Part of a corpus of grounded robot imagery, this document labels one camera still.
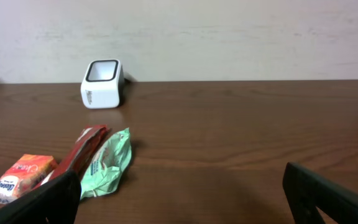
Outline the mint green snack packet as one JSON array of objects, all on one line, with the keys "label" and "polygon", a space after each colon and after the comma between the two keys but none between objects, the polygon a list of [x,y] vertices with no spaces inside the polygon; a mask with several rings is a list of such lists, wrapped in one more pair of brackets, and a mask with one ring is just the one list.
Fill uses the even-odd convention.
[{"label": "mint green snack packet", "polygon": [[80,199],[115,192],[131,159],[131,134],[126,128],[107,138],[96,151],[83,174]]}]

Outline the small orange tissue pack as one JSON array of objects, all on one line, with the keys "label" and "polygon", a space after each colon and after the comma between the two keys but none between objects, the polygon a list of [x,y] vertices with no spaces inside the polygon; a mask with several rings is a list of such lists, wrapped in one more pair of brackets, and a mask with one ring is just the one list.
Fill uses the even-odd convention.
[{"label": "small orange tissue pack", "polygon": [[0,177],[0,203],[11,203],[28,193],[56,167],[53,156],[24,154]]}]

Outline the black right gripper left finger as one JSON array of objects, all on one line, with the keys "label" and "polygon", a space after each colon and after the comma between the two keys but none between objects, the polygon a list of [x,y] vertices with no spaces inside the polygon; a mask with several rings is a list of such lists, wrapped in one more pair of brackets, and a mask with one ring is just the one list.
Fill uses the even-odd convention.
[{"label": "black right gripper left finger", "polygon": [[69,170],[0,208],[0,223],[74,223],[80,193],[79,177]]}]

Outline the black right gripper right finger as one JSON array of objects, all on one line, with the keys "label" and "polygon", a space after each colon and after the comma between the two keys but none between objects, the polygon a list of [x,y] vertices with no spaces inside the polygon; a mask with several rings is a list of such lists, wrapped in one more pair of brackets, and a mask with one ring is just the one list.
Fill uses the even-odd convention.
[{"label": "black right gripper right finger", "polygon": [[358,194],[309,169],[289,162],[283,189],[296,224],[324,223],[320,211],[337,223],[358,223]]}]

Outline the orange brown snack bar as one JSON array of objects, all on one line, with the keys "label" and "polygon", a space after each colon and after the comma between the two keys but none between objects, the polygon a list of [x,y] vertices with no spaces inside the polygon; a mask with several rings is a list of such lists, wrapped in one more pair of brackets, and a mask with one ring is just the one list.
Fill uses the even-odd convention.
[{"label": "orange brown snack bar", "polygon": [[108,127],[104,124],[89,126],[82,130],[79,138],[75,141],[72,150],[64,159],[62,159],[59,165],[44,178],[43,181],[34,187],[34,189],[57,178],[68,170],[73,170],[79,174],[85,167],[89,158],[96,152],[107,133]]}]

